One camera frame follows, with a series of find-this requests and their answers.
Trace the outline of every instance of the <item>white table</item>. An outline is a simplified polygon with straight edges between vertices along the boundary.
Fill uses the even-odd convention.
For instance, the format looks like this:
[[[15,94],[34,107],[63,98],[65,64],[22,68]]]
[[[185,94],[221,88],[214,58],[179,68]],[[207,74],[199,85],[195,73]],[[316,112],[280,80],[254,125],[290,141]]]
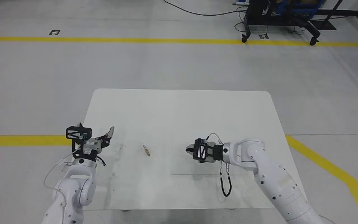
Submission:
[[[112,125],[111,144],[100,154],[107,167],[98,165],[95,198],[85,209],[273,208],[252,172],[231,166],[233,189],[225,198],[220,163],[199,164],[185,152],[211,132],[223,142],[263,139],[304,192],[267,92],[98,89],[84,126],[99,136]]]

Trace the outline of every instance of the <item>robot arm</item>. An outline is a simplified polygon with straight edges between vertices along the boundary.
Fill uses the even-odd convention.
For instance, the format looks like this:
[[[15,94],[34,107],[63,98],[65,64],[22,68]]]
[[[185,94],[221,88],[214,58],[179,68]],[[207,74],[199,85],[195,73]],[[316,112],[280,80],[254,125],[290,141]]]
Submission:
[[[104,136],[91,138],[92,130],[81,124],[66,130],[67,138],[72,139],[72,155],[75,159],[64,177],[52,188],[54,203],[46,211],[42,224],[82,224],[82,207],[89,205],[95,194],[97,155],[109,146],[113,132],[114,127],[111,127]],[[87,178],[75,178],[74,175]]]
[[[262,140],[246,138],[240,142],[214,145],[197,139],[186,152],[199,162],[219,160],[253,171],[255,182],[288,224],[324,223],[286,169],[269,158]]]

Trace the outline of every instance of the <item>gray floor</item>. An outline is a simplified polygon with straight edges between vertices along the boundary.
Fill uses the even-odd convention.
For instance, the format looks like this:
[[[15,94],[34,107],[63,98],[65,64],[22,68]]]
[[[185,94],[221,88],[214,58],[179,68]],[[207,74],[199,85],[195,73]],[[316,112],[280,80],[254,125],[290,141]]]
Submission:
[[[235,10],[232,0],[171,0],[201,13]],[[200,17],[161,0],[1,1],[0,36],[240,39],[238,15]],[[332,23],[322,41],[356,41],[358,20]],[[266,32],[258,27],[256,34]],[[308,41],[286,27],[271,40]],[[264,90],[286,134],[358,178],[357,48],[302,46],[0,42],[0,134],[63,134],[83,120],[97,88]],[[337,224],[356,223],[344,183],[291,150],[306,194]],[[0,148],[0,223],[39,223],[51,192],[45,176],[66,147]],[[61,176],[59,167],[50,178]],[[274,209],[86,211],[85,223],[285,223]]]

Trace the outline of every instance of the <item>yellow floor line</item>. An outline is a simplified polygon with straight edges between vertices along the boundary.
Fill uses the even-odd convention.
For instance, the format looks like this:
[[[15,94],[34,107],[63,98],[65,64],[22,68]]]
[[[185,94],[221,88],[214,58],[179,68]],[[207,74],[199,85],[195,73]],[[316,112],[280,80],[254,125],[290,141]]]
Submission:
[[[69,146],[65,136],[0,136],[0,146]]]
[[[287,143],[318,166],[343,181],[358,204],[358,182],[350,174],[329,162],[293,137],[286,135]],[[0,136],[0,146],[70,146],[71,141],[65,136]]]
[[[286,139],[290,147],[303,154],[309,160],[313,161],[315,164],[325,169],[327,172],[335,176],[337,179],[343,181],[347,185],[355,202],[358,205],[358,182],[353,176],[346,173],[344,170],[342,170],[335,164],[329,162],[321,155],[317,154],[316,152],[314,152],[304,144],[300,143],[293,137],[286,135]]]
[[[147,44],[244,44],[241,40],[166,39],[166,38],[62,38],[31,36],[0,36],[0,42],[62,42],[62,43],[147,43]],[[248,40],[247,45],[309,46],[308,41]],[[358,42],[318,42],[315,46],[358,47]]]

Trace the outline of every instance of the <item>black label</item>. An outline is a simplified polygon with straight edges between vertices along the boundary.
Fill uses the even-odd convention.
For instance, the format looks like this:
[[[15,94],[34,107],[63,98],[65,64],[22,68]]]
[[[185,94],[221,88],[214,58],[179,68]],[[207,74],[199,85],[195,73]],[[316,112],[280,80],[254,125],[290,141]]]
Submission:
[[[60,30],[51,30],[50,36],[57,36],[60,33]]]

